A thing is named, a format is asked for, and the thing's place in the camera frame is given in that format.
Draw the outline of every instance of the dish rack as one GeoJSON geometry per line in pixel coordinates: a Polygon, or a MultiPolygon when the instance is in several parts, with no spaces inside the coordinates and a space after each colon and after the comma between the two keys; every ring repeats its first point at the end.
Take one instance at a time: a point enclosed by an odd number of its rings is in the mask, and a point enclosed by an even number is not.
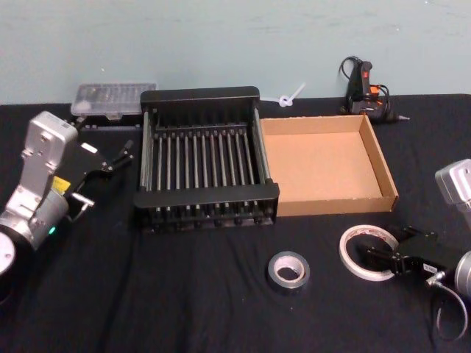
{"type": "Polygon", "coordinates": [[[273,224],[278,184],[270,178],[255,87],[148,90],[141,226],[194,229],[273,224]]]}

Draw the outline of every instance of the open cardboard tray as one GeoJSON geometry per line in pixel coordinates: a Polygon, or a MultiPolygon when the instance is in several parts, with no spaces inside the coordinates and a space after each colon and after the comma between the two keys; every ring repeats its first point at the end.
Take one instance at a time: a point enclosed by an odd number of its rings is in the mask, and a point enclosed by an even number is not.
{"type": "Polygon", "coordinates": [[[390,211],[388,166],[364,115],[261,119],[279,216],[390,211]]]}

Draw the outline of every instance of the silver tape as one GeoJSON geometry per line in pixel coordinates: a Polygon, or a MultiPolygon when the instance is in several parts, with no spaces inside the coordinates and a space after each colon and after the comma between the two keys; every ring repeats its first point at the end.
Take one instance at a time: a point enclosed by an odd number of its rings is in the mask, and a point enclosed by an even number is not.
{"type": "Polygon", "coordinates": [[[295,252],[280,252],[268,264],[268,276],[275,290],[281,289],[284,293],[298,293],[308,282],[310,275],[309,264],[304,257],[295,252]],[[285,279],[280,275],[282,268],[289,268],[297,277],[285,279]]]}

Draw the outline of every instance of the black tablecloth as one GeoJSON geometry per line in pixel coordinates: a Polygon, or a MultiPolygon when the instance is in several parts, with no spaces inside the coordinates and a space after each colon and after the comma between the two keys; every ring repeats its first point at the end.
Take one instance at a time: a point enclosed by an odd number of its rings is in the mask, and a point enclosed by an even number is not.
{"type": "MultiPolygon", "coordinates": [[[[263,103],[261,115],[334,115],[340,104],[263,103]]],[[[433,177],[471,157],[471,96],[397,96],[392,104],[411,117],[375,127],[400,194],[392,213],[142,235],[130,225],[138,164],[107,184],[93,183],[87,195],[96,206],[72,227],[58,227],[23,292],[0,310],[0,351],[469,352],[471,333],[445,343],[431,331],[434,291],[420,278],[366,282],[338,256],[342,232],[356,224],[413,224],[438,232],[449,246],[471,249],[470,230],[433,177]],[[284,250],[299,252],[311,266],[301,296],[281,296],[266,283],[269,259],[284,250]]],[[[65,104],[0,107],[0,204],[18,183],[27,122],[42,110],[70,115],[65,104]]],[[[112,157],[139,137],[138,130],[88,130],[80,139],[112,157]]],[[[445,323],[450,332],[460,324],[445,323]]]]}

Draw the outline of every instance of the white zip tie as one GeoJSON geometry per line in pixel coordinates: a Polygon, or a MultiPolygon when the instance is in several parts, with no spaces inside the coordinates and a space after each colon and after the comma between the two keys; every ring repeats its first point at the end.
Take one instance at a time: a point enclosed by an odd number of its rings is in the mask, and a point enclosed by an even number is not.
{"type": "Polygon", "coordinates": [[[275,103],[278,103],[280,107],[290,107],[293,105],[293,99],[298,97],[298,95],[301,93],[302,90],[304,90],[304,87],[306,87],[305,83],[302,83],[300,87],[291,95],[291,97],[288,96],[281,96],[280,98],[272,98],[272,97],[260,97],[261,101],[274,101],[275,103]]]}

